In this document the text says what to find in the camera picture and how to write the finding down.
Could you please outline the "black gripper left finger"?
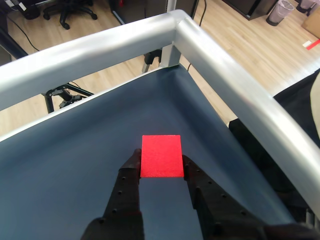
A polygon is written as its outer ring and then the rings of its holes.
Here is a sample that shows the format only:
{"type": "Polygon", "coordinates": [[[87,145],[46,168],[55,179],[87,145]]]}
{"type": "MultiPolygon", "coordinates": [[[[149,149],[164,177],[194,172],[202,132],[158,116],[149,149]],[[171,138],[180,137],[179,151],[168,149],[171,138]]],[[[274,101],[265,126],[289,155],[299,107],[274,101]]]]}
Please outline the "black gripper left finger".
{"type": "Polygon", "coordinates": [[[81,236],[82,240],[143,240],[143,216],[140,211],[139,182],[141,149],[118,170],[118,175],[101,217],[92,220],[81,236]]]}

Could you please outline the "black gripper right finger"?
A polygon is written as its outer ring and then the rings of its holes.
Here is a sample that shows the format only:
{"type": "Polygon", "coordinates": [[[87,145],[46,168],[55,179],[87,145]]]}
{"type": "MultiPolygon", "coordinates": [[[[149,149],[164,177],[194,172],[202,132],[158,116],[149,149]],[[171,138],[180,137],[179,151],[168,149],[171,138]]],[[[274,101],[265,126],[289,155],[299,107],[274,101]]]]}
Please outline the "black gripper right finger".
{"type": "Polygon", "coordinates": [[[253,215],[186,155],[184,180],[204,240],[266,240],[262,220],[253,215]]]}

